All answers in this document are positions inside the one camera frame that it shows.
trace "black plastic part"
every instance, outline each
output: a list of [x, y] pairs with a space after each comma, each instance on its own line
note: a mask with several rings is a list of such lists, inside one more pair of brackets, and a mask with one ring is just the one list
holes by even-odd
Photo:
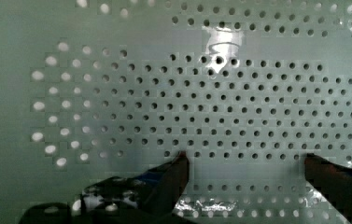
[[352, 169], [308, 154], [305, 178], [352, 223]]
[[64, 203], [44, 203], [27, 210], [19, 224], [69, 224], [70, 207]]

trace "hole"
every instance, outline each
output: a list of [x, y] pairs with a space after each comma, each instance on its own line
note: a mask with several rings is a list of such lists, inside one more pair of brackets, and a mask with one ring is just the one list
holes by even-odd
[[320, 18], [318, 18], [318, 23], [324, 23], [324, 21], [325, 21], [325, 18], [324, 17], [320, 17]]
[[260, 12], [260, 18], [264, 18], [266, 16], [266, 12], [265, 11], [261, 11]]
[[281, 17], [280, 12], [276, 12], [275, 13], [275, 19], [278, 20], [278, 19], [280, 19], [280, 17]]
[[216, 63], [217, 63], [217, 64], [223, 63], [223, 59], [222, 59], [221, 57], [217, 57], [217, 58], [216, 58]]
[[195, 23], [195, 20], [193, 18], [188, 19], [188, 25], [192, 26]]
[[338, 5], [332, 4], [332, 6], [330, 7], [330, 12], [336, 12], [336, 9], [338, 9]]
[[173, 24], [177, 24], [178, 23], [178, 17], [173, 17], [172, 18], [172, 22], [173, 22]]
[[103, 13], [107, 14], [107, 13], [109, 12], [109, 6], [108, 6], [107, 4], [102, 4], [102, 5], [100, 6], [100, 10], [101, 10]]
[[204, 20], [204, 21], [203, 21], [203, 25], [204, 25], [205, 27], [209, 26], [209, 25], [210, 25], [210, 21], [209, 21], [209, 20]]
[[79, 158], [82, 160], [82, 161], [86, 161], [88, 158], [89, 158], [89, 155], [86, 154], [86, 153], [82, 153]]
[[31, 138], [33, 139], [33, 141], [39, 142], [39, 141], [42, 141], [42, 139], [44, 138], [44, 134], [43, 133], [33, 133]]
[[219, 7], [213, 7], [213, 12], [215, 14], [218, 14], [219, 13]]
[[197, 10], [198, 10], [198, 12], [203, 12], [204, 7], [203, 7], [202, 5], [199, 5], [199, 6], [197, 7]]
[[249, 28], [250, 28], [251, 31], [255, 31], [255, 24], [251, 23]]
[[352, 5], [348, 6], [346, 11], [348, 14], [352, 14]]
[[234, 15], [234, 13], [235, 13], [235, 9], [234, 9], [234, 7], [231, 7], [231, 8], [229, 9], [229, 14], [230, 14], [230, 15]]
[[247, 9], [247, 10], [245, 11], [245, 16], [248, 17], [250, 14], [251, 14], [251, 11], [250, 11], [249, 9]]
[[60, 158], [56, 161], [56, 164], [60, 167], [65, 166], [65, 164], [67, 163], [67, 159], [66, 158]]
[[123, 18], [123, 19], [126, 19], [129, 17], [129, 11], [127, 8], [123, 8], [120, 10], [120, 16]]
[[40, 71], [34, 71], [31, 74], [31, 77], [35, 80], [35, 81], [40, 81], [42, 79], [44, 79], [44, 74], [41, 73]]
[[236, 22], [234, 24], [234, 29], [236, 29], [236, 30], [240, 29], [241, 27], [242, 27], [242, 25], [240, 24], [240, 22]]
[[45, 60], [45, 63], [49, 66], [56, 66], [57, 64], [57, 59], [54, 56], [49, 56]]

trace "perforated metal panel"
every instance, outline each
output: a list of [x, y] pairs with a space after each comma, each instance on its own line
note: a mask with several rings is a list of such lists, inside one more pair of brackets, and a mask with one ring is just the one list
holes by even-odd
[[0, 3], [0, 223], [187, 150], [198, 223], [343, 223], [303, 176], [352, 167], [352, 1]]

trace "black object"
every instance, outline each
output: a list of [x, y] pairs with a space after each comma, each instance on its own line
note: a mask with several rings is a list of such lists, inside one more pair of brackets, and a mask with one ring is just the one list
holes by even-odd
[[192, 223], [172, 211], [189, 181], [190, 162], [185, 151], [161, 166], [133, 178], [110, 177], [85, 188], [80, 215], [71, 217], [63, 203], [30, 208], [20, 224]]
[[304, 160], [305, 178], [352, 223], [352, 169], [314, 154]]
[[68, 224], [70, 207], [64, 203], [44, 203], [27, 210], [19, 224]]

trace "dark object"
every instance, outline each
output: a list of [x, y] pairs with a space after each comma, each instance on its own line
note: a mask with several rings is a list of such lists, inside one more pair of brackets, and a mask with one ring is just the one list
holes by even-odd
[[352, 169], [314, 154], [304, 160], [305, 178], [352, 223]]
[[20, 224], [192, 223], [172, 214], [188, 184], [189, 171], [190, 162], [182, 151], [173, 161], [142, 175], [113, 176], [85, 188], [80, 195], [79, 216], [71, 217], [66, 204], [46, 203], [30, 208]]
[[70, 207], [64, 203], [44, 203], [27, 210], [20, 224], [68, 224], [71, 221]]

